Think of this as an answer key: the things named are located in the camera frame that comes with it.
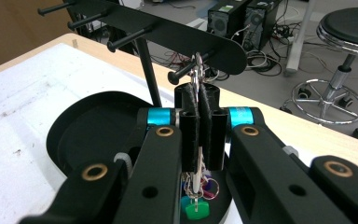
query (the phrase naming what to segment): stool base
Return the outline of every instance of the stool base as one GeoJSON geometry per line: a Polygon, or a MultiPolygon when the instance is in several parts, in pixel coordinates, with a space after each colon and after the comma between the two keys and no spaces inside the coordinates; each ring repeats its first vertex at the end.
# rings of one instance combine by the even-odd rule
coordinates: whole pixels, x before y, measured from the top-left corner
{"type": "MultiPolygon", "coordinates": [[[[325,85],[327,89],[329,81],[322,79],[311,79],[299,83],[292,89],[291,99],[286,100],[280,110],[291,113],[287,108],[288,104],[293,103],[298,110],[306,116],[317,120],[318,123],[329,125],[352,124],[358,121],[358,110],[350,110],[353,104],[358,105],[358,94],[346,86],[341,86],[340,91],[334,97],[326,100],[316,85],[325,85]],[[334,115],[329,114],[329,110],[335,109],[347,119],[334,119],[334,115]]],[[[353,132],[353,137],[358,139],[358,128],[353,132]]]]}

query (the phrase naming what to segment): black box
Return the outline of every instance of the black box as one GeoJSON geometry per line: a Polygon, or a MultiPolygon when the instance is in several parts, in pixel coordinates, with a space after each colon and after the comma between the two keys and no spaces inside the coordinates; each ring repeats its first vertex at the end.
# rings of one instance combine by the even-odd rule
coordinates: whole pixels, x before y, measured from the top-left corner
{"type": "Polygon", "coordinates": [[[242,36],[245,50],[262,49],[269,41],[281,1],[253,0],[246,6],[243,27],[249,27],[242,36]]]}
{"type": "Polygon", "coordinates": [[[208,10],[207,32],[232,38],[237,31],[243,28],[245,9],[250,1],[223,0],[218,2],[208,10]]]}

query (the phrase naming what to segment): black metal plate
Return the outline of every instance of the black metal plate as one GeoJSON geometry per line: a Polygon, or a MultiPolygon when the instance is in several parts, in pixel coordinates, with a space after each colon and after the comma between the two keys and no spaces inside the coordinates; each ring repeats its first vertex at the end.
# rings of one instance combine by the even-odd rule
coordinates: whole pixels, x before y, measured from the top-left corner
{"type": "Polygon", "coordinates": [[[65,175],[86,161],[113,160],[131,134],[141,107],[153,106],[119,91],[96,93],[76,102],[50,128],[49,156],[65,175]]]}
{"type": "Polygon", "coordinates": [[[110,1],[75,0],[75,2],[70,7],[71,10],[87,17],[106,12],[107,16],[100,21],[129,33],[151,27],[152,31],[145,35],[145,39],[187,57],[191,57],[195,52],[203,55],[213,51],[213,55],[206,63],[228,74],[237,75],[246,68],[245,51],[237,42],[230,39],[110,1]]]}

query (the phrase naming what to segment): black peg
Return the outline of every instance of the black peg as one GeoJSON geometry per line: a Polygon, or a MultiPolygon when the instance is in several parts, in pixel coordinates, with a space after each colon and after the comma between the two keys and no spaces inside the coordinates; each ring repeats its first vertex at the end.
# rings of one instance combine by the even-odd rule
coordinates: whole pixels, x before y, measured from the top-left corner
{"type": "Polygon", "coordinates": [[[112,52],[115,52],[116,49],[130,43],[131,41],[133,40],[136,40],[137,38],[141,37],[141,36],[144,36],[145,34],[149,33],[152,31],[152,28],[151,27],[146,27],[140,31],[137,31],[131,35],[127,35],[115,42],[107,42],[107,48],[112,51],[112,52]]]}
{"type": "Polygon", "coordinates": [[[78,27],[80,27],[82,25],[85,25],[85,24],[93,22],[93,21],[97,21],[99,19],[102,19],[105,16],[107,16],[107,11],[104,11],[104,12],[101,12],[99,14],[87,17],[86,19],[81,20],[81,21],[75,21],[75,22],[69,22],[68,21],[68,28],[74,31],[76,28],[78,28],[78,27]]]}
{"type": "MultiPolygon", "coordinates": [[[[212,55],[213,55],[213,50],[211,50],[208,53],[202,55],[202,61],[205,62],[206,60],[211,58],[212,55]]],[[[169,72],[168,73],[168,80],[173,85],[179,84],[179,79],[184,77],[191,70],[191,68],[194,67],[195,65],[196,65],[196,60],[194,60],[193,62],[188,64],[186,67],[184,67],[184,68],[182,68],[182,69],[180,69],[180,70],[178,70],[176,72],[169,72]]]]}
{"type": "Polygon", "coordinates": [[[45,16],[46,14],[48,14],[50,12],[57,11],[57,10],[60,10],[62,8],[70,7],[70,6],[74,5],[74,4],[75,4],[75,1],[68,1],[66,3],[60,4],[60,5],[57,5],[57,6],[54,6],[54,7],[48,7],[48,8],[44,8],[44,9],[38,8],[37,13],[39,15],[41,15],[41,16],[45,16]]]}

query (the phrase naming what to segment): wooden desk edge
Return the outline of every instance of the wooden desk edge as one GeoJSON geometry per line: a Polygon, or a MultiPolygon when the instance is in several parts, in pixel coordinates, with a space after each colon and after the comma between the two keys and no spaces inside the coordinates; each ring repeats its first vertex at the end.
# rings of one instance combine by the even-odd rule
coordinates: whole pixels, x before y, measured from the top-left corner
{"type": "MultiPolygon", "coordinates": [[[[112,53],[105,45],[75,34],[60,36],[45,45],[0,65],[0,72],[60,43],[72,46],[106,63],[110,63],[116,67],[124,69],[138,77],[145,78],[140,64],[138,63],[138,66],[134,66],[134,60],[139,60],[137,57],[122,51],[112,53]]],[[[157,64],[154,64],[153,67],[155,69],[158,85],[173,91],[175,86],[169,83],[167,79],[167,74],[170,69],[157,64]]],[[[182,78],[181,83],[188,81],[188,78],[182,78]]],[[[236,93],[226,90],[221,90],[221,93],[221,106],[246,105],[259,107],[263,111],[267,125],[278,135],[278,137],[283,140],[283,142],[288,140],[287,134],[290,134],[290,143],[293,145],[305,146],[304,149],[309,150],[316,156],[335,155],[348,161],[352,161],[358,165],[357,139],[351,138],[342,133],[337,133],[304,119],[286,114],[270,106],[263,105],[243,96],[239,96],[236,93]],[[306,136],[306,133],[310,130],[315,134],[315,136],[312,136],[311,138],[306,136]]]]}

